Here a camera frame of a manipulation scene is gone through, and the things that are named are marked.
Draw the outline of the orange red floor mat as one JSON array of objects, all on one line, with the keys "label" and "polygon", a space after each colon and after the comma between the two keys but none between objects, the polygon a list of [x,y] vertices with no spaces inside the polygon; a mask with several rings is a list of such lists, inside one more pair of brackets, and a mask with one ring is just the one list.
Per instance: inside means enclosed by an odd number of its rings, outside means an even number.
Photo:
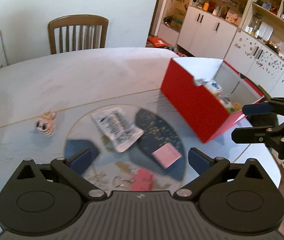
[{"label": "orange red floor mat", "polygon": [[167,47],[169,44],[166,43],[165,41],[163,41],[160,37],[157,37],[157,36],[149,36],[147,38],[147,44],[146,44],[148,47],[155,47],[155,48],[164,48],[164,47]]}]

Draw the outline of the pink binder clip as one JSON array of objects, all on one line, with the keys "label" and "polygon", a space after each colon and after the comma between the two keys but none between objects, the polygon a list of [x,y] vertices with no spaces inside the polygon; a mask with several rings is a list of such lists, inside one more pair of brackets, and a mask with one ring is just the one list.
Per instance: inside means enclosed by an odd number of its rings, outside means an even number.
[{"label": "pink binder clip", "polygon": [[151,191],[154,176],[147,169],[139,169],[132,178],[131,191]]}]

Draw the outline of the red cardboard box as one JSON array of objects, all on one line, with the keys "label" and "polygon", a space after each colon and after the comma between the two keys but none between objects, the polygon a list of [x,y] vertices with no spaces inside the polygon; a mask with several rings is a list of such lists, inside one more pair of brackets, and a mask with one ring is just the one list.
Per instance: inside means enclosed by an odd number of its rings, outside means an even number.
[{"label": "red cardboard box", "polygon": [[214,80],[221,95],[244,105],[258,103],[263,94],[248,79],[241,78],[227,62],[203,57],[175,57],[167,67],[161,92],[177,109],[201,142],[220,136],[245,118],[242,109],[229,113],[204,86]]}]

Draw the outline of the white text sachet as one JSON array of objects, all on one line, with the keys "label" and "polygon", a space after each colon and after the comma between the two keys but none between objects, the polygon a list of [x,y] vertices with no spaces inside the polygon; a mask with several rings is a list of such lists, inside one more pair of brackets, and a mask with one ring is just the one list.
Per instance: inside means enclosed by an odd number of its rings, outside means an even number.
[{"label": "white text sachet", "polygon": [[120,107],[95,112],[92,119],[119,153],[128,150],[144,134]]}]

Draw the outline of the white wall cabinets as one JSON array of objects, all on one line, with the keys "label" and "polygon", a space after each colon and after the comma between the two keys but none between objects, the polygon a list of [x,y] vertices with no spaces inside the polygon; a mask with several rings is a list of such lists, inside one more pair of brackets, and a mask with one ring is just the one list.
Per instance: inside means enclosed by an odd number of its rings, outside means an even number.
[{"label": "white wall cabinets", "polygon": [[159,0],[151,33],[284,97],[284,0]]}]

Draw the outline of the pink sticky note pad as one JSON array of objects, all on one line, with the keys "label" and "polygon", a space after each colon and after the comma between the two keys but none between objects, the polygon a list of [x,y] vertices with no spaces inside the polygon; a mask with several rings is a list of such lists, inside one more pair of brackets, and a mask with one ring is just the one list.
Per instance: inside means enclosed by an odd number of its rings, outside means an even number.
[{"label": "pink sticky note pad", "polygon": [[171,143],[166,143],[162,147],[158,148],[152,153],[152,156],[164,169],[169,168],[182,157],[180,152]]}]

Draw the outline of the yellow plush toy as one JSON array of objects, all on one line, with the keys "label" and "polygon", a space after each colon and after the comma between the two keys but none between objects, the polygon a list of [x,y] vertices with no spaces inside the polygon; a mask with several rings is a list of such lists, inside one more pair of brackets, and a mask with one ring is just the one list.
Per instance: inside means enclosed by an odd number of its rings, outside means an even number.
[{"label": "yellow plush toy", "polygon": [[234,107],[235,112],[238,112],[242,109],[242,106],[238,102],[233,102],[232,105]]}]

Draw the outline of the small cartoon figurine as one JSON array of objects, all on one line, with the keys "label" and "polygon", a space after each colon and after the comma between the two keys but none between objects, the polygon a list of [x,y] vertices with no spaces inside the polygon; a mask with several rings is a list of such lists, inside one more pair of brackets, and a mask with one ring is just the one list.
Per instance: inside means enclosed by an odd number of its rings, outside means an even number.
[{"label": "small cartoon figurine", "polygon": [[38,117],[35,122],[35,130],[47,137],[53,134],[55,128],[56,113],[48,111]]}]

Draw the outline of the brown wooden chair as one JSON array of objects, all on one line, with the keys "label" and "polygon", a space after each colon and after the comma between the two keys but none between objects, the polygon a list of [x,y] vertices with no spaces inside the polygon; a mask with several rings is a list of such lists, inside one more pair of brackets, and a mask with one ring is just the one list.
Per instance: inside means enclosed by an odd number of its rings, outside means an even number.
[{"label": "brown wooden chair", "polygon": [[51,54],[104,48],[109,20],[98,15],[68,15],[48,24]]}]

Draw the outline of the white green printed pouch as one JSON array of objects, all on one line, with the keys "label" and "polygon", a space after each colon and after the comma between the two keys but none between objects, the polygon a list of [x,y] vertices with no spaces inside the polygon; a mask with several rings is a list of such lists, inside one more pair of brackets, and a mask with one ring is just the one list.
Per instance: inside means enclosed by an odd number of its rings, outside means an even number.
[{"label": "white green printed pouch", "polygon": [[233,102],[227,97],[223,95],[218,95],[216,99],[219,101],[219,103],[229,112],[233,113],[236,111],[235,106],[233,105]]}]

